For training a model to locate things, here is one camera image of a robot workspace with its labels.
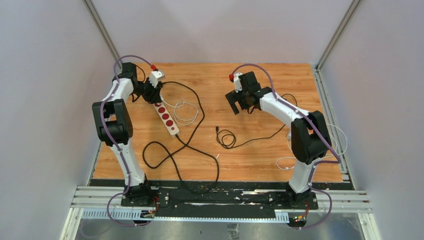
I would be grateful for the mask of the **white red power strip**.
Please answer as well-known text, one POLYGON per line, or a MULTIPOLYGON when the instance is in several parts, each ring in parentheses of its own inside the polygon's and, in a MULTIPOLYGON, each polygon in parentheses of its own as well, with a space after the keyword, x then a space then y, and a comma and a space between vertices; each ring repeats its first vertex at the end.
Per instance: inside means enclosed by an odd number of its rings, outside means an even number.
POLYGON ((178 136, 180 134, 180 129, 178 128, 176 122, 174 121, 174 119, 170 115, 166 106, 161 102, 161 103, 154 103, 153 107, 156 110, 161 121, 163 122, 164 126, 166 127, 168 133, 172 137, 178 136))

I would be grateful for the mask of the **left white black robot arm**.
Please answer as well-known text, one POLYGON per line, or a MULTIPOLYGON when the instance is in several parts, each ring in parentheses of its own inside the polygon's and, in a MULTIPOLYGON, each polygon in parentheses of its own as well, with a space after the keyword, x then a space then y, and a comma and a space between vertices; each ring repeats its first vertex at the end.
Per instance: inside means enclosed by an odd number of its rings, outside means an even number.
POLYGON ((161 80, 165 75, 154 64, 150 64, 150 68, 150 75, 139 81, 138 66, 132 62, 124 62, 121 73, 113 77, 108 94, 102 101, 92 104, 97 136, 116 155, 124 174, 122 196, 130 203, 142 207, 152 203, 153 193, 136 158, 132 143, 134 128, 126 101, 129 96, 133 96, 135 100, 142 97, 149 104, 161 101, 161 80))

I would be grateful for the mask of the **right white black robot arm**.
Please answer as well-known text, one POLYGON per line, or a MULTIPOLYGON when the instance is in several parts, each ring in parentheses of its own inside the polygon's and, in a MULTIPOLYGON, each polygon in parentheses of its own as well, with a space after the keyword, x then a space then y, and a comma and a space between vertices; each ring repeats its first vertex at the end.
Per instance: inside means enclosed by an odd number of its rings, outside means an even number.
POLYGON ((272 85, 261 87, 252 71, 231 73, 229 80, 234 84, 234 90, 225 97, 234 114, 237 115, 240 109, 254 107, 269 113, 289 127, 295 165, 288 182, 285 201, 290 208, 298 209, 311 192, 315 168, 327 152, 332 150, 323 114, 318 110, 304 110, 288 102, 277 94, 272 85))

